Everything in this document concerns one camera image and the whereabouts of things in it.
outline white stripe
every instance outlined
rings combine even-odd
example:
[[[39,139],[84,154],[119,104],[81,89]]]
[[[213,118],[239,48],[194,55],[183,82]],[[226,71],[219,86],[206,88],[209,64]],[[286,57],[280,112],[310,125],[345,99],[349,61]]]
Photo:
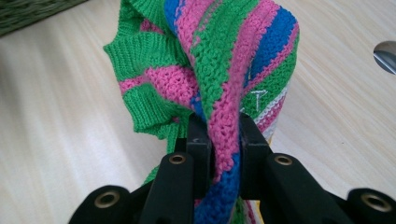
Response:
[[[256,224],[263,224],[262,216],[260,213],[260,207],[257,205],[257,201],[248,201],[250,203],[251,208],[253,209],[254,220]]]
[[[265,129],[264,132],[262,132],[262,136],[264,136],[266,140],[270,139],[271,136],[274,134],[276,128],[276,122],[277,122],[277,118],[274,119],[271,125],[267,129]]]
[[[246,224],[251,224],[250,217],[248,216],[248,203],[249,203],[249,201],[245,201],[245,200],[243,202],[243,205],[244,205],[244,217],[245,217],[245,223]]]
[[[279,103],[279,101],[286,95],[286,92],[288,91],[288,85],[286,85],[286,87],[282,90],[282,92],[270,103],[267,105],[267,107],[265,107],[265,109],[260,113],[260,115],[254,119],[254,122],[256,124],[258,124],[264,117],[265,115],[267,115],[271,109],[277,104]]]

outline pink knit stripe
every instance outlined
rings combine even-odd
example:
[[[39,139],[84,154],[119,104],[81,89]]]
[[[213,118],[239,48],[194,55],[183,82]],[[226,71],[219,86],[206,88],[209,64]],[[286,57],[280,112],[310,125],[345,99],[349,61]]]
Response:
[[[208,122],[208,134],[216,149],[215,181],[219,181],[224,171],[233,167],[232,155],[239,150],[238,115],[242,83],[245,71],[258,49],[262,35],[271,25],[278,6],[272,1],[260,1],[244,20],[233,48],[230,79],[223,83],[223,94],[215,102]]]
[[[248,94],[255,86],[261,83],[266,77],[268,77],[285,59],[291,54],[294,49],[294,42],[299,33],[299,24],[295,23],[294,28],[291,31],[291,35],[289,37],[289,43],[280,51],[276,58],[271,60],[271,63],[263,68],[263,71],[259,73],[253,80],[249,81],[247,86],[244,89],[244,95]]]
[[[198,29],[201,18],[213,2],[214,0],[185,0],[185,6],[181,9],[181,15],[176,21],[178,40],[191,64],[195,61],[190,54],[194,31]]]
[[[209,23],[210,18],[212,18],[213,12],[215,12],[216,9],[218,9],[218,7],[221,5],[221,3],[222,3],[222,0],[216,1],[215,5],[208,10],[205,17],[203,18],[204,21],[201,23],[200,27],[198,28],[199,32],[202,32],[205,30],[206,25]]]
[[[133,77],[120,81],[119,85],[120,85],[121,94],[123,95],[128,90],[136,86],[140,86],[146,82],[149,82],[149,79],[146,76]]]
[[[202,199],[195,199],[194,200],[194,207],[197,207],[201,203]]]
[[[198,85],[190,68],[178,65],[149,68],[145,76],[164,99],[191,107],[190,100],[197,94]]]
[[[285,102],[286,95],[284,95],[272,108],[271,110],[256,124],[260,132],[263,133],[271,124],[276,120],[277,116],[282,109],[283,103]]]
[[[152,23],[148,19],[144,19],[142,21],[142,23],[140,24],[140,31],[155,32],[158,34],[163,34],[163,31],[160,29],[160,27],[156,26],[154,23]]]

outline brass grommet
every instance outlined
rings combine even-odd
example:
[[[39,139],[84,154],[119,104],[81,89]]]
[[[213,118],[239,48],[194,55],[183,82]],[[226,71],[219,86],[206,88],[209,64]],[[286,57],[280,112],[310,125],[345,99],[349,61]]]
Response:
[[[392,210],[392,206],[382,198],[376,196],[372,193],[363,193],[361,195],[361,200],[368,205],[369,207],[379,211],[379,212],[390,212]]]
[[[291,158],[286,157],[286,156],[276,156],[275,161],[281,165],[292,165],[293,161]]]
[[[116,204],[120,199],[120,194],[115,190],[107,191],[95,199],[95,206],[98,208],[108,208]]]
[[[186,161],[186,158],[182,155],[174,155],[169,158],[169,161],[172,164],[179,165],[179,164],[183,163],[184,161]]]

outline striped knit garment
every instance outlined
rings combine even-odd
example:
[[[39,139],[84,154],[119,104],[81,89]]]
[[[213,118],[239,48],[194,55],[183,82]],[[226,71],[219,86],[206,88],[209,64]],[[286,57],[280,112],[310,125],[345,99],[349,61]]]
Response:
[[[105,51],[134,130],[166,138],[169,153],[190,113],[207,123],[216,171],[195,223],[260,221],[256,204],[238,199],[239,112],[271,137],[298,39],[297,20],[271,0],[121,0]]]

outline light wood table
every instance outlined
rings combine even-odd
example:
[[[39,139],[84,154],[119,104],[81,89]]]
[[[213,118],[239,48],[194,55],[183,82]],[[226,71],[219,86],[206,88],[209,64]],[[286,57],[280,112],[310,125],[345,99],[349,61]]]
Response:
[[[373,49],[396,40],[396,2],[286,1],[298,64],[272,149],[343,198],[396,198],[396,76]],[[102,46],[119,1],[89,1],[0,37],[0,223],[66,223],[104,185],[138,188],[165,142],[133,132]]]

